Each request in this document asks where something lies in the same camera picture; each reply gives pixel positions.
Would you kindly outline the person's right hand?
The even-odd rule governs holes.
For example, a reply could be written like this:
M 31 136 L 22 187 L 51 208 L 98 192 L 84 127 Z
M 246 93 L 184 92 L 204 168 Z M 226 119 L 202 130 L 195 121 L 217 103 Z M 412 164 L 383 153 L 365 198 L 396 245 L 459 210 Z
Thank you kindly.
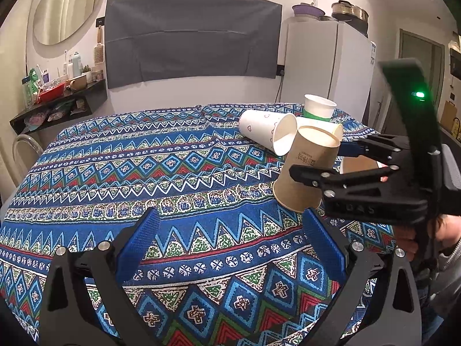
M 440 215 L 430 221 L 427 227 L 428 236 L 434 238 L 444 249 L 456 246 L 460 240 L 460 217 Z M 414 256 L 418 251 L 416 231 L 412 227 L 394 227 L 394 237 L 397 246 L 402 248 L 408 256 Z

